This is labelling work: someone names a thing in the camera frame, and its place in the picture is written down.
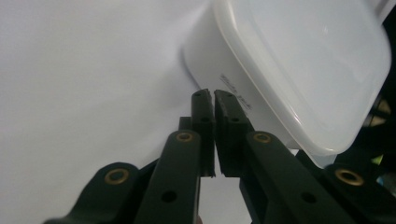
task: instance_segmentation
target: white box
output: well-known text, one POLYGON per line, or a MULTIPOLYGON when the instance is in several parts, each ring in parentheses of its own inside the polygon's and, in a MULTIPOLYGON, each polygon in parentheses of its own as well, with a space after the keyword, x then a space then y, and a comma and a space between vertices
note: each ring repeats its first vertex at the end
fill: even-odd
POLYGON ((353 143, 390 67, 364 1, 216 0, 183 49, 203 89, 324 167, 353 143))

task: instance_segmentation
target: screw hole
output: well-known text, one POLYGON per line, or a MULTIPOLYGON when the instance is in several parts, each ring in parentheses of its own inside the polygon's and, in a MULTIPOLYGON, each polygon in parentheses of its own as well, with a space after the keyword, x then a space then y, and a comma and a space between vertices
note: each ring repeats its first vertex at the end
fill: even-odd
POLYGON ((109 185, 118 185, 128 179, 129 172, 125 169, 114 169, 109 171, 105 176, 105 181, 109 185))
POLYGON ((315 197, 315 195, 308 193, 308 192, 302 193, 301 197, 303 198, 303 200, 306 203, 316 203, 317 202, 317 197, 315 197))
POLYGON ((336 170, 335 176, 344 183, 356 187, 361 186, 364 183, 364 180, 360 175, 343 168, 336 170))
POLYGON ((163 196, 161 197, 161 199, 165 203, 172 203, 176 200, 176 198, 177 198, 177 195, 172 190, 166 191, 165 193, 163 193, 163 196))

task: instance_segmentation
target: plastic lid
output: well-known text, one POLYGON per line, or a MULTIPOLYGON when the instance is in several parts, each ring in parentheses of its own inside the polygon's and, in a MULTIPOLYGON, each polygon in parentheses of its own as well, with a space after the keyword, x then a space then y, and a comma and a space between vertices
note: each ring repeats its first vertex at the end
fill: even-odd
POLYGON ((389 71, 389 42, 361 0, 218 0, 218 26, 262 97, 312 155, 345 151, 389 71))

